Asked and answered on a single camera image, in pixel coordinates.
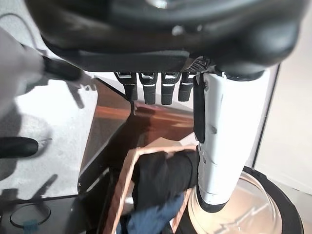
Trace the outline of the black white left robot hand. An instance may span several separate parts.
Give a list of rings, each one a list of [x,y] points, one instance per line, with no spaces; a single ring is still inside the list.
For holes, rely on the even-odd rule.
[[[28,0],[47,47],[90,72],[195,72],[197,197],[229,201],[258,131],[266,69],[294,49],[306,0]]]

